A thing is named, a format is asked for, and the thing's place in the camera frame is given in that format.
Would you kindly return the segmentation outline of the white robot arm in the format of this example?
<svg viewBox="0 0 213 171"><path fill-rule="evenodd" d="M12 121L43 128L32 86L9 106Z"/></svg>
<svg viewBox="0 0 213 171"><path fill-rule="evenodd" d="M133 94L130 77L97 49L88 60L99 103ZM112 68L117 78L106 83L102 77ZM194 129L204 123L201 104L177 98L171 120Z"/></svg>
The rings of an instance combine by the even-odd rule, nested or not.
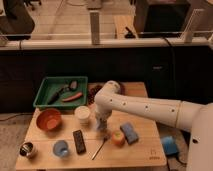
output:
<svg viewBox="0 0 213 171"><path fill-rule="evenodd" d="M95 95L99 129L107 128L113 110L141 116L190 132L186 171L213 171L213 103L125 96L116 81L108 81Z"/></svg>

